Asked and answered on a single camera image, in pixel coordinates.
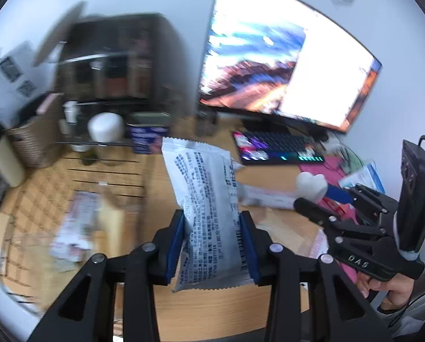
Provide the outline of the right hand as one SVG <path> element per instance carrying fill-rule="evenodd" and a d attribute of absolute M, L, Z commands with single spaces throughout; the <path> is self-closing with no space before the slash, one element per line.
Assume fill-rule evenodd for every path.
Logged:
<path fill-rule="evenodd" d="M 370 295 L 370 291 L 386 292 L 380 308 L 382 310 L 399 310 L 409 302 L 414 289 L 414 280 L 398 273 L 390 281 L 381 282 L 358 272 L 356 286 L 365 298 Z"/>

